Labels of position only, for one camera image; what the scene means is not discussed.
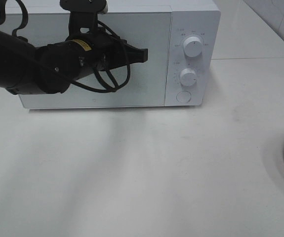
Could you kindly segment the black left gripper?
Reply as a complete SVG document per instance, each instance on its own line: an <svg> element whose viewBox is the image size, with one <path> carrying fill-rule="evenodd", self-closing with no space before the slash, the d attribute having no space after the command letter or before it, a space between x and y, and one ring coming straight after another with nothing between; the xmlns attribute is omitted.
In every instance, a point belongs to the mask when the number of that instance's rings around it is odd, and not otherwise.
<svg viewBox="0 0 284 237"><path fill-rule="evenodd" d="M79 44L85 62L96 71L109 71L148 61L149 50L124 41L98 20L97 13L70 12L67 41Z"/></svg>

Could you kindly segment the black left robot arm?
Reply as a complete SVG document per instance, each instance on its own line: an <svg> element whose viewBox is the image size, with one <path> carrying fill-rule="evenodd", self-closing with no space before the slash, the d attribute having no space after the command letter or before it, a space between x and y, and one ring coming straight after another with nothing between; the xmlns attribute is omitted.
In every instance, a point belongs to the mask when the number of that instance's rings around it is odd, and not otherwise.
<svg viewBox="0 0 284 237"><path fill-rule="evenodd" d="M71 85L116 92L128 84L130 66L147 60L146 48L128 44L93 13L84 20L71 13L68 37L41 47L0 31L0 87L13 95L64 93Z"/></svg>

